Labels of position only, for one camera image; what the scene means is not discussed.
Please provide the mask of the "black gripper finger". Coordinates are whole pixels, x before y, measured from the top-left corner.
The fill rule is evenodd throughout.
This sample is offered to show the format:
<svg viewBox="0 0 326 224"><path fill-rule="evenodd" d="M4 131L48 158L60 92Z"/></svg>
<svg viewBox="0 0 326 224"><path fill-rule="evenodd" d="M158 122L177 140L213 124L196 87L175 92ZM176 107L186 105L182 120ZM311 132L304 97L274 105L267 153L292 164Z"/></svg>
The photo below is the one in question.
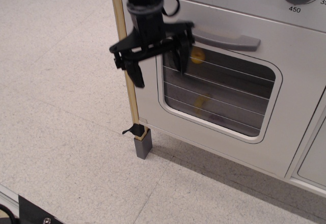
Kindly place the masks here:
<svg viewBox="0 0 326 224"><path fill-rule="evenodd" d="M192 50L192 43L187 39L176 40L172 51L175 68L180 73L185 73L187 69L188 58Z"/></svg>
<svg viewBox="0 0 326 224"><path fill-rule="evenodd" d="M134 86L137 88L144 88L145 84L139 63L135 61L125 61L125 68Z"/></svg>

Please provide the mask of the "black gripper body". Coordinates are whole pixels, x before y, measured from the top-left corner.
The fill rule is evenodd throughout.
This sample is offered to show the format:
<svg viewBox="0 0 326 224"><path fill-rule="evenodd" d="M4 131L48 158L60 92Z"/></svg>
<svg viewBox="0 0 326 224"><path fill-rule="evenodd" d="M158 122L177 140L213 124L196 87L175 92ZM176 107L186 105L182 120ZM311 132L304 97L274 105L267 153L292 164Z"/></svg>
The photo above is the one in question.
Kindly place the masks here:
<svg viewBox="0 0 326 224"><path fill-rule="evenodd" d="M176 40L194 38L191 21L164 23L162 8L127 8L133 23L132 32L110 47L118 69L125 69L125 61L139 62L153 56L173 51Z"/></svg>

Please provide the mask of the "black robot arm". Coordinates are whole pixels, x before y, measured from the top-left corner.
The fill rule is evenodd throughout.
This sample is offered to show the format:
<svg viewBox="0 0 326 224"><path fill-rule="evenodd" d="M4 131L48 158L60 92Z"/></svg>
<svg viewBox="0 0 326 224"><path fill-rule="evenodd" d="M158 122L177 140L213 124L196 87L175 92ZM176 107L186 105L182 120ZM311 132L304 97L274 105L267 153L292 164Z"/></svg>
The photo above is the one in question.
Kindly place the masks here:
<svg viewBox="0 0 326 224"><path fill-rule="evenodd" d="M128 0L127 10L132 18L133 30L110 47L117 68L125 70L136 87L143 88L139 62L172 52L175 67L184 73L195 42L192 34L194 23L164 23L163 17L168 15L164 0Z"/></svg>

